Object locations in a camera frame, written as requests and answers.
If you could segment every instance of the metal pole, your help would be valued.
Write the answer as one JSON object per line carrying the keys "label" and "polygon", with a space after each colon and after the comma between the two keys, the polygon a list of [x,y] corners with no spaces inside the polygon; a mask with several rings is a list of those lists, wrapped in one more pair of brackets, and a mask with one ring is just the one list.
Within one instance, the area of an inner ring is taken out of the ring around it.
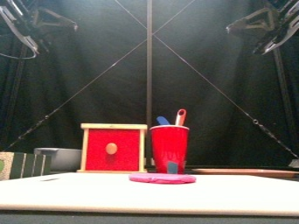
{"label": "metal pole", "polygon": [[[147,127],[152,126],[152,0],[147,0],[147,97],[145,97],[145,123]],[[151,147],[151,133],[147,131],[145,135],[145,166],[151,165],[152,161],[152,147]]]}

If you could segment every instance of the blue tag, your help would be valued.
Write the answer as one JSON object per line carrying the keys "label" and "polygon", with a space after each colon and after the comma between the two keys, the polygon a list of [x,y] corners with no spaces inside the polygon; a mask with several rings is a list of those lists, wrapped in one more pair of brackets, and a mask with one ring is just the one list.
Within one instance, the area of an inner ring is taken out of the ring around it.
{"label": "blue tag", "polygon": [[177,174],[177,164],[175,162],[168,161],[168,163],[167,163],[167,173]]}

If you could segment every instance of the white table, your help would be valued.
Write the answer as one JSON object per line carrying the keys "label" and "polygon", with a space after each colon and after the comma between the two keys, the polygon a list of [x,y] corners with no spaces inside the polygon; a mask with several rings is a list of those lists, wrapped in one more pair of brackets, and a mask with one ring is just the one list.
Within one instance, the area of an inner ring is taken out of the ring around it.
{"label": "white table", "polygon": [[56,217],[56,223],[74,216],[106,219],[101,223],[108,217],[125,223],[147,223],[148,217],[148,223],[159,217],[172,223],[181,217],[189,223],[225,218],[297,223],[299,218],[299,182],[253,176],[196,175],[193,184],[157,185],[132,182],[127,174],[64,173],[1,181],[0,191],[1,220],[10,223],[30,216]]}

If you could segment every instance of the red plastic cup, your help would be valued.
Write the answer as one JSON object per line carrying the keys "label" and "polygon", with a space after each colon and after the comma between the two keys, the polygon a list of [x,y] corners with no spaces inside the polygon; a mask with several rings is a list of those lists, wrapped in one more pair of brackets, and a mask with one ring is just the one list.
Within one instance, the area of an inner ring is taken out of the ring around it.
{"label": "red plastic cup", "polygon": [[156,172],[171,173],[169,165],[183,174],[189,129],[179,125],[160,125],[151,129]]}

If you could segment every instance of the round knob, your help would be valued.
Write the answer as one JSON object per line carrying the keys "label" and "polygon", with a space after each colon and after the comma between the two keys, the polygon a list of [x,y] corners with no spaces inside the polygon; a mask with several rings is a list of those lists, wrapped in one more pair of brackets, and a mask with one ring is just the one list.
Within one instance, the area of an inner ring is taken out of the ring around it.
{"label": "round knob", "polygon": [[117,152],[117,145],[115,143],[109,143],[106,145],[106,154],[113,155]]}

